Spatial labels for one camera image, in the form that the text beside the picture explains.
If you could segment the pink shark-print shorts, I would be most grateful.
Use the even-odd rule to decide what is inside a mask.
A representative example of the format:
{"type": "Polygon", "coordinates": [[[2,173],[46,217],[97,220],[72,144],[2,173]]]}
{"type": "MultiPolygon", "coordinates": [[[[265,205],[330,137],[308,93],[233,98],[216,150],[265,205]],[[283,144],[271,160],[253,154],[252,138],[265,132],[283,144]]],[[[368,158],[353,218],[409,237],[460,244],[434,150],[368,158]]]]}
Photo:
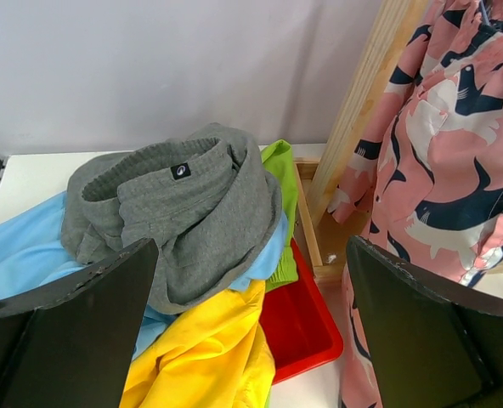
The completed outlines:
{"type": "Polygon", "coordinates": [[[435,1],[331,198],[371,243],[463,286],[503,261],[503,1],[435,1]]]}

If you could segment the light blue shorts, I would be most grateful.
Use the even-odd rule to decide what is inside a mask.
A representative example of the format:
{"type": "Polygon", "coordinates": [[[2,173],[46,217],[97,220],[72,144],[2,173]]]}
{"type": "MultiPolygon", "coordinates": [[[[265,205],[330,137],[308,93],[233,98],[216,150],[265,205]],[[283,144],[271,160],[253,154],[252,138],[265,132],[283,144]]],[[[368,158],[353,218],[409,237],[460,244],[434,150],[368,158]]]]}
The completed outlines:
{"type": "MultiPolygon", "coordinates": [[[[65,204],[66,193],[61,192],[0,224],[0,300],[46,285],[84,267],[60,241],[65,204]]],[[[281,260],[287,230],[288,220],[282,212],[268,244],[229,289],[244,292],[252,281],[270,278],[281,260]]],[[[147,306],[132,360],[138,358],[176,319],[176,315],[161,314],[147,306]]]]}

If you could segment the yellow shorts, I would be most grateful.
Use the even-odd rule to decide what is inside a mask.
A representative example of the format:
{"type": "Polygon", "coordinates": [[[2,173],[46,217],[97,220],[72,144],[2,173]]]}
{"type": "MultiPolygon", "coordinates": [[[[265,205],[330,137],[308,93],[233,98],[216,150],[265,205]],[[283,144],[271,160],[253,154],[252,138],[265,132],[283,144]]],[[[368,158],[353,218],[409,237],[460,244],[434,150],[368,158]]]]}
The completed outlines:
{"type": "Polygon", "coordinates": [[[181,314],[129,367],[122,407],[264,407],[275,374],[259,318],[265,283],[181,314]]]}

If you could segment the grey shorts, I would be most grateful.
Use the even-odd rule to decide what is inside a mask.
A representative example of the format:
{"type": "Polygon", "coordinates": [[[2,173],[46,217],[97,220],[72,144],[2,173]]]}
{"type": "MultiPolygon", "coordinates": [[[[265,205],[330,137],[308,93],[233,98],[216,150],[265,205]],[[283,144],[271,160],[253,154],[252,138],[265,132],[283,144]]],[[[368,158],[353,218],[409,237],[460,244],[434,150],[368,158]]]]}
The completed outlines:
{"type": "Polygon", "coordinates": [[[94,264],[141,239],[158,249],[149,306],[177,315],[228,288],[280,225],[280,185],[247,132],[212,123],[187,139],[97,156],[66,189],[61,243],[94,264]]]}

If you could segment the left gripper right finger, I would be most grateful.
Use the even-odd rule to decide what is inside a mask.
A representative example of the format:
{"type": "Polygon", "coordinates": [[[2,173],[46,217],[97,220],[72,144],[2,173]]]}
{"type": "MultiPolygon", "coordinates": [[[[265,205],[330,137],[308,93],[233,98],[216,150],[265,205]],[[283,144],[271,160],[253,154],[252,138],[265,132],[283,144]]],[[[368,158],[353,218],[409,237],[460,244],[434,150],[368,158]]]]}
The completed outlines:
{"type": "Polygon", "coordinates": [[[353,236],[356,305],[386,407],[503,407],[503,298],[353,236]]]}

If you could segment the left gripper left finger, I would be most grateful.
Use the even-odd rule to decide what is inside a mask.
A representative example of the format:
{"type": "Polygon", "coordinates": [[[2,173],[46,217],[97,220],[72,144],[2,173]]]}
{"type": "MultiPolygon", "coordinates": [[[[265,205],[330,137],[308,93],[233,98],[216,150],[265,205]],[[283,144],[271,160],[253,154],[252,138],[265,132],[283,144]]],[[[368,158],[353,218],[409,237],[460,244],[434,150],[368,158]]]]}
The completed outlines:
{"type": "Polygon", "coordinates": [[[117,407],[157,259],[141,239],[0,300],[0,407],[117,407]]]}

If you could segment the lime green shorts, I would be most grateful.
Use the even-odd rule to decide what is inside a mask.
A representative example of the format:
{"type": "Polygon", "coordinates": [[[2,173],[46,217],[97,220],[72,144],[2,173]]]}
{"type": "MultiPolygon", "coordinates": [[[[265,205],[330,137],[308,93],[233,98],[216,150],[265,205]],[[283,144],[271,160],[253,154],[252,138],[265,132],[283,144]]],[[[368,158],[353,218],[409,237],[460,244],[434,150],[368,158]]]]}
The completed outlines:
{"type": "MultiPolygon", "coordinates": [[[[261,297],[256,305],[263,310],[264,297],[269,292],[277,292],[280,287],[298,281],[297,264],[293,257],[291,239],[297,210],[297,180],[293,169],[291,145],[280,139],[261,152],[263,166],[278,180],[282,197],[283,233],[280,249],[274,257],[274,273],[263,284],[261,297]]],[[[274,357],[267,345],[267,339],[260,325],[257,325],[254,348],[257,358],[248,376],[246,385],[246,407],[267,407],[270,389],[274,379],[274,357]]]]}

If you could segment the blue wire hanger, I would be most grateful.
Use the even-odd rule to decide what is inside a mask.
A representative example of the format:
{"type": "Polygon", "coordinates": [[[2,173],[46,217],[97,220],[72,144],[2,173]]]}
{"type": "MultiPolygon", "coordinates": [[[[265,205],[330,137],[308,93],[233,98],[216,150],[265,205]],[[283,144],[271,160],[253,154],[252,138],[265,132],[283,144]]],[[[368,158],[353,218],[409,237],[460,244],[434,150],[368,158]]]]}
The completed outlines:
{"type": "Polygon", "coordinates": [[[489,0],[480,0],[478,2],[480,13],[483,17],[483,22],[487,25],[490,24],[489,20],[489,11],[490,11],[490,1],[489,0]]]}

